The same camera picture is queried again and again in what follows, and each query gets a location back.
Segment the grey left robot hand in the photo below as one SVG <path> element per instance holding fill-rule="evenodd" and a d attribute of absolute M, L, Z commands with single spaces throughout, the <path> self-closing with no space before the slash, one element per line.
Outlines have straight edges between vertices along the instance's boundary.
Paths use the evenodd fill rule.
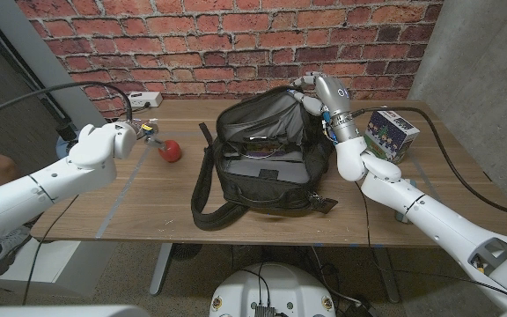
<path fill-rule="evenodd" d="M 143 123 L 141 126 L 143 140 L 149 147 L 154 147 L 164 151 L 166 144 L 158 138 L 158 126 L 155 123 Z"/>

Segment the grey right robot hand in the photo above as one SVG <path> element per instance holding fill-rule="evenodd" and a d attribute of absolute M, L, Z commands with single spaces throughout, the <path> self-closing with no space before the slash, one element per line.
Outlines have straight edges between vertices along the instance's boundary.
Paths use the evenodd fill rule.
<path fill-rule="evenodd" d="M 309 97 L 301 88 L 313 85 L 315 97 Z M 291 82 L 293 97 L 312 115 L 320 116 L 328 111 L 330 116 L 350 111 L 350 99 L 347 88 L 336 77 L 309 72 Z"/>

